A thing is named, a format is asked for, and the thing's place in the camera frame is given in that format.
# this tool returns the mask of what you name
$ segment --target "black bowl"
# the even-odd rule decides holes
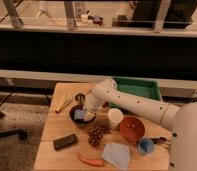
[[[81,105],[76,105],[76,106],[74,106],[74,107],[72,107],[71,109],[70,109],[70,118],[71,118],[71,120],[74,122],[74,123],[76,123],[78,126],[86,126],[87,124],[89,124],[89,123],[91,123],[95,118],[96,118],[96,115],[91,119],[91,120],[89,120],[89,121],[84,121],[84,120],[82,120],[82,119],[74,119],[74,115],[75,115],[75,111],[77,110],[77,109],[83,109],[83,105],[81,104]]]

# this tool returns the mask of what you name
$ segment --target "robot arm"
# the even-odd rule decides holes
[[[85,108],[97,111],[105,101],[121,106],[172,131],[169,171],[197,171],[197,103],[182,108],[116,90],[113,79],[94,86]]]
[[[178,106],[119,92],[116,88],[117,85],[113,79],[106,79],[95,85],[92,93],[86,98],[87,110],[97,111],[107,101],[172,130],[174,116],[180,109]]]

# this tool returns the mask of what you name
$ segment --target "green tray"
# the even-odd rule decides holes
[[[161,101],[161,94],[156,81],[143,80],[143,79],[132,79],[125,77],[113,77],[117,83],[117,90],[134,94],[136,96],[146,97],[154,100]],[[114,104],[109,104],[110,107],[118,107]]]

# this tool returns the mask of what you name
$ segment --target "brown bowl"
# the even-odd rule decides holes
[[[120,123],[120,133],[127,141],[136,143],[144,136],[145,127],[136,117],[125,117]]]
[[[89,123],[91,123],[95,118],[96,118],[96,115],[91,119],[91,120],[89,120],[89,121],[84,121],[84,120],[82,120],[82,119],[74,119],[74,115],[75,115],[75,111],[77,110],[77,109],[83,109],[83,105],[81,104],[81,105],[76,105],[76,106],[74,106],[74,107],[72,107],[71,109],[70,109],[70,118],[71,118],[71,120],[75,123],[75,124],[77,124],[78,126],[80,126],[80,127],[84,127],[84,126],[86,126],[86,125],[88,125]]]

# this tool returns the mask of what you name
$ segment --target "orange carrot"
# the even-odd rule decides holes
[[[103,166],[104,165],[104,161],[102,159],[90,159],[87,157],[84,157],[83,155],[77,153],[77,158],[79,160],[81,160],[82,162],[91,165],[91,166]]]

